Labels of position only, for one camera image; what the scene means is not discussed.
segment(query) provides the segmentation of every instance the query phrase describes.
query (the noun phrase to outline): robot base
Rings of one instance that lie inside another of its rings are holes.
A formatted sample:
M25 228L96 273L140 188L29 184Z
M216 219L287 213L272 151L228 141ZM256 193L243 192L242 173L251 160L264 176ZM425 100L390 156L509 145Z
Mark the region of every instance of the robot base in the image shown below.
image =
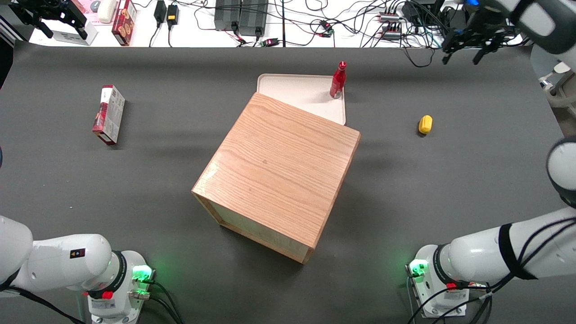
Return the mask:
M126 276L120 288L114 292L114 298L105 300L92 299L88 296L88 309L92 315L93 324L134 324L140 317L144 300L130 298L128 293L148 291L150 285L136 282L133 279L134 267L145 266L146 261L143 256L134 251L122 251L122 255L126 259Z
M410 262L406 268L408 275L411 276L412 288L419 306L421 306L422 303L427 301L435 293L446 289L446 285L440 280L440 278L438 278L438 275L436 274L433 266L434 251L437 247L437 245L426 245L422 247L416 253L414 260ZM419 276L413 277L413 273L416 271L416 269L419 273ZM458 304L467 302L468 299L469 289L446 291L434 297L424 305L422 308L422 317L438 318ZM466 305L463 305L460 308L448 313L446 316L453 317L465 315Z

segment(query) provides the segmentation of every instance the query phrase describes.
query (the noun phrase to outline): white table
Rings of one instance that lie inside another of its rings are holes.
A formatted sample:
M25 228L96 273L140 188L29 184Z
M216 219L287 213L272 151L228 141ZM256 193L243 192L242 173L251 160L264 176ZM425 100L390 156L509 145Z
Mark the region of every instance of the white table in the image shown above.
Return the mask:
M214 7L216 0L206 0L208 7ZM312 9L320 8L320 1L322 1L323 6L325 6L325 0L308 0L308 5ZM324 14L327 17L335 17L339 14L342 10L347 9L350 7L355 0L330 0L329 5L323 10ZM385 3L391 5L394 1L392 0L378 0L375 5L384 6ZM138 3L141 5L148 4L148 0L134 0L134 3ZM364 6L370 4L371 1L364 1L360 3L356 3L351 10L348 12L344 12L340 17L339 20L345 20L348 18L352 18L356 16ZM170 42L173 47L235 47L238 46L238 41L232 39L226 32L223 31L205 31L198 28L196 23L196 18L194 17L195 11L198 9L197 6L201 5L201 1L198 1L194 5L191 6L183 6L178 5L180 9L180 17L179 17L179 24L175 25L172 28L172 33L170 36ZM142 8L136 5L136 9L138 10L138 15L134 27L134 34L132 36L131 47L147 47L150 42L150 38L152 34L156 30L156 21L153 17L154 8L156 6L156 0L151 0L151 3L148 7ZM453 6L455 7L454 0L447 0L445 6ZM303 13L310 13L316 16L322 16L320 12L310 11L306 8L305 0L287 0L285 4L285 16L286 16L286 40L292 43L299 43L299 44L306 44L308 43L312 35L309 33L304 32L309 31L310 27L307 24L299 24L295 25L289 20L296 20L300 22L311 22L315 19L315 17L296 13L303 12ZM373 35L381 26L378 22L378 12L382 9L372 9L365 15L365 22L361 28L361 30L366 33L367 35ZM281 19L281 0L270 0L270 5L268 6L268 13L267 16L267 26L266 26L266 34L262 39L268 39L277 37L278 39L282 39L282 19ZM198 24L201 28L204 29L211 29L214 28L214 9L200 9L196 12L196 16L198 18ZM44 21L49 28L53 30L63 31L63 32L74 32L74 29L66 24L63 24L59 21ZM349 26L352 26L353 21L349 20L346 22ZM358 17L356 29L360 29L361 24L361 16ZM407 30L406 22L403 23L403 30ZM96 36L94 42L92 43L92 47L116 47L120 46L118 41L114 38L111 33L111 25L103 25L103 26L96 26L98 30L98 35ZM362 37L359 33L354 35L347 31L344 26L341 24L334 26L334 38L323 38L319 36L314 36L309 47L360 47L360 43L365 44L369 37ZM254 42L255 37L243 37L247 42ZM424 40L422 37L418 40L417 36L411 36L408 41L410 45L414 47L419 47L420 44L424 44ZM442 37L440 35L434 36L435 43L433 44L441 44ZM54 39L49 39L46 37L40 30L35 30L30 38L31 43L46 45L46 46L79 46L70 43L58 42ZM287 47L294 47L295 45L287 44ZM168 26L166 23L162 24L161 29L159 30L157 36L154 39L153 47L168 47ZM386 42L384 40L378 42L377 47L399 47L398 42Z

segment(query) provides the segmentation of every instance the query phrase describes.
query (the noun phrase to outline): red bottle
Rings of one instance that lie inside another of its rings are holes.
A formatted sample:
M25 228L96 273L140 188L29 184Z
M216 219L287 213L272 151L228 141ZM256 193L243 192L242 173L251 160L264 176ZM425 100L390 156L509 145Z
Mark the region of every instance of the red bottle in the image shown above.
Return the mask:
M346 82L346 62L342 61L338 64L338 69L332 77L332 86L330 87L330 96L334 99L340 98L344 83Z

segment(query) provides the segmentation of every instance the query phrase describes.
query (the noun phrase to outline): black strap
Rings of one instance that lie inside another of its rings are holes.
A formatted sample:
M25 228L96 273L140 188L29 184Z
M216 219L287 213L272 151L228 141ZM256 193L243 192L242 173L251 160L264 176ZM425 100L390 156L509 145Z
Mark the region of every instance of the black strap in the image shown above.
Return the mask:
M468 282L456 281L450 278L450 276L444 272L444 269L442 268L442 264L440 263L440 252L446 245L447 244L438 245L432 256L432 264L434 265L434 270L436 270L436 275L445 285L455 284L457 289L464 289L468 286Z
M18 277L18 272L20 272L20 269L16 270L16 272L11 274L10 277L8 277L8 279L6 279L6 281L4 281L3 283L0 284L0 292L3 292L6 289L10 288L10 285L12 285L12 281L14 281L14 279L16 279L16 277Z
M510 241L510 228L512 223L504 224L500 226L500 233L498 234L498 247L500 248L500 255L506 263L508 270L514 277L518 277L524 280L534 280L537 279L532 273L527 272L520 265L520 261L516 259L514 249L512 248L512 242Z
M105 291L116 292L118 288L120 288L120 286L122 285L122 282L124 281L124 278L126 276L126 258L124 257L124 255L122 255L122 252L120 251L112 250L112 252L116 254L118 260L120 261L118 275L116 276L116 278L114 278L114 281L110 283L106 288L98 291L88 291L88 295L90 295L90 297L94 299L102 299L102 293L104 293Z
M514 25L518 24L522 14L530 7L535 0L520 0L516 8L510 13L510 22Z

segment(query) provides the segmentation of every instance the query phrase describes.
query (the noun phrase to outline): power adapter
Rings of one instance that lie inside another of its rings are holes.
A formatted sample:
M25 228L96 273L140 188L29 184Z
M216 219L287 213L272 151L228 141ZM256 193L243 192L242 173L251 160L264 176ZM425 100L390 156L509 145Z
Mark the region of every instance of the power adapter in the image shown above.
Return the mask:
M180 14L180 9L177 5L169 5L166 17L166 22L168 23L168 30L172 29L172 26L178 24L178 15Z
M388 24L386 27L382 27L381 39L384 40L399 40L402 38L402 32L400 30L401 25L399 22L394 22L393 24Z
M160 27L164 20L166 19L166 4L164 0L158 0L156 2L156 9L154 10L154 18L156 19L156 27Z

